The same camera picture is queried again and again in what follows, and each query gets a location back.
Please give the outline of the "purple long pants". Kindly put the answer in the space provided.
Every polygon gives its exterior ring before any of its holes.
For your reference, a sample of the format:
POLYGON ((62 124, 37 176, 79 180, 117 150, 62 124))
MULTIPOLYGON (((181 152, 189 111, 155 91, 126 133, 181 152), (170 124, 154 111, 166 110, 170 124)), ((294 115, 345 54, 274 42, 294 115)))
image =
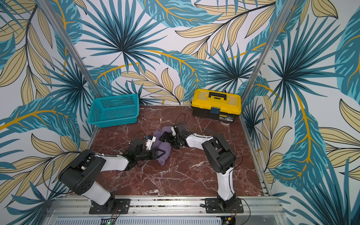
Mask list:
POLYGON ((170 153, 171 153, 171 149, 172 149, 172 146, 170 145, 169 142, 160 141, 160 137, 165 132, 168 132, 168 133, 170 133, 172 135, 173 134, 172 127, 171 126, 165 126, 165 127, 162 127, 161 130, 160 129, 156 130, 153 133, 153 136, 156 137, 156 140, 152 144, 152 147, 151 147, 152 149, 153 148, 159 149, 158 155, 162 154, 161 150, 163 150, 165 152, 165 154, 163 156, 158 157, 158 159, 157 159, 157 161, 160 163, 161 166, 163 166, 165 164, 166 160, 169 158, 170 153))

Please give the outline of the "teal plastic basket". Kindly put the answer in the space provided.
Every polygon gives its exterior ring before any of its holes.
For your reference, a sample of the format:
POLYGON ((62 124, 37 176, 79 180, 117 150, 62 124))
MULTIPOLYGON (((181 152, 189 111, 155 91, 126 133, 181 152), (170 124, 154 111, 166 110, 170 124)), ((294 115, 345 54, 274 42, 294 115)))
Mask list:
POLYGON ((97 98, 93 101, 88 123, 99 128, 133 124, 139 115, 137 94, 97 98))

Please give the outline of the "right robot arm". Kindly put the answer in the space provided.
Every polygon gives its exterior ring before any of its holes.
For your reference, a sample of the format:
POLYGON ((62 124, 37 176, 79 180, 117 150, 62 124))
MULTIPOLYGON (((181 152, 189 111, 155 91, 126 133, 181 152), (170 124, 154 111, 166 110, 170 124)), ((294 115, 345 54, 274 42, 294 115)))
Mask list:
POLYGON ((217 173, 217 198, 224 204, 235 201, 233 170, 236 154, 223 135, 204 136, 191 133, 180 123, 163 127, 159 140, 176 149, 188 147, 203 150, 212 169, 217 173))

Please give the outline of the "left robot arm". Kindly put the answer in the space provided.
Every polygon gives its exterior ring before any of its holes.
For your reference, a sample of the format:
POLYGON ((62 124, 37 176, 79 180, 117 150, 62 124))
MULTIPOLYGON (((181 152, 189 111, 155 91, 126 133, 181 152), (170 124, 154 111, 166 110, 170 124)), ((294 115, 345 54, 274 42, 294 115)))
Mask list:
POLYGON ((75 194, 85 196, 94 203, 104 206, 113 200, 111 193, 96 182, 101 172, 129 171, 139 161, 164 161, 168 158, 171 149, 168 142, 136 139, 122 155, 105 156, 85 150, 71 161, 58 177, 60 182, 75 194))

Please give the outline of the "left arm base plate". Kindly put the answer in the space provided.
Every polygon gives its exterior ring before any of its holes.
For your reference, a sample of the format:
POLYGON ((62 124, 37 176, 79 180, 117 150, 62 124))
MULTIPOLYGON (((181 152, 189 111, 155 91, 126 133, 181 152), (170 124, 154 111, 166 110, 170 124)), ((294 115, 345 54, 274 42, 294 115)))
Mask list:
POLYGON ((130 207, 130 199, 109 199, 104 205, 91 201, 89 214, 127 214, 130 207))

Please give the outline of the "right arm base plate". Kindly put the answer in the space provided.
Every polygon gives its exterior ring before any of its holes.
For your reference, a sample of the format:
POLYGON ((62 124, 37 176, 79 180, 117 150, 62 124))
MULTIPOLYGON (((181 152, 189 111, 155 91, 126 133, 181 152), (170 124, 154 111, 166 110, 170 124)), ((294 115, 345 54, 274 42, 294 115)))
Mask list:
POLYGON ((236 197, 228 201, 223 201, 221 198, 205 198, 204 205, 208 214, 239 214, 244 212, 241 199, 236 197))

